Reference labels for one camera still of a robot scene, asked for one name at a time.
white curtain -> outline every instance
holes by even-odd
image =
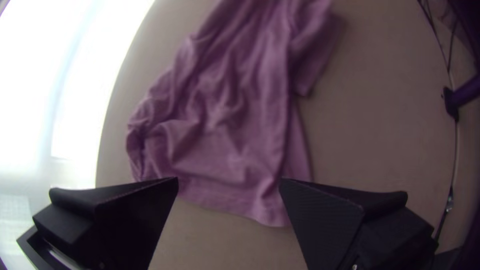
[[[0,257],[7,268],[31,268],[15,241],[50,202],[50,187],[95,186],[110,95],[152,3],[10,0],[0,15]]]

t-shirt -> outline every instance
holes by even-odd
[[[176,176],[186,201],[289,225],[279,178],[312,179],[292,94],[327,62],[330,4],[220,1],[129,120],[134,179]]]

black plastic part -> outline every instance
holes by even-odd
[[[460,120],[459,109],[451,103],[453,93],[454,92],[450,88],[443,88],[443,100],[445,102],[446,112],[455,120],[455,122],[458,122]]]
[[[18,244],[40,270],[68,269],[52,247],[92,270],[146,270],[177,196],[176,177],[89,190],[50,190]]]
[[[438,246],[434,228],[405,207],[406,192],[287,178],[279,190],[309,270],[416,270]]]

beige table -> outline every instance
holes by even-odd
[[[130,181],[127,119],[214,2],[157,0],[151,8],[112,93],[97,186]],[[339,44],[312,95],[298,100],[314,180],[367,191],[405,190],[407,206],[436,226],[452,174],[455,125],[443,108],[441,89],[449,78],[434,34],[415,0],[336,0],[333,6],[344,21]],[[461,224],[468,215],[459,214]],[[462,237],[454,235],[442,248],[458,245]],[[306,265],[291,228],[265,227],[177,199],[150,268]]]

black cable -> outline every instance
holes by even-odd
[[[452,48],[454,46],[454,37],[455,37],[455,31],[457,30],[458,22],[459,22],[459,18],[455,17],[455,22],[453,23],[453,28],[451,29],[450,48],[448,49],[448,62],[446,65],[446,71],[448,73],[450,73],[450,68],[452,67]]]
[[[440,234],[442,233],[442,228],[444,227],[445,220],[447,219],[447,215],[450,213],[450,210],[452,210],[452,207],[454,206],[454,184],[455,184],[455,178],[457,174],[457,159],[458,157],[458,147],[459,146],[459,132],[458,132],[458,124],[455,123],[455,156],[453,158],[453,169],[451,173],[451,179],[450,179],[450,188],[448,191],[448,198],[446,200],[445,208],[443,209],[443,214],[441,215],[440,223],[438,224],[438,227],[436,229],[436,233],[434,236],[434,240],[438,243],[440,239]],[[430,266],[428,269],[432,270],[432,267],[434,265],[434,257],[430,260]]]

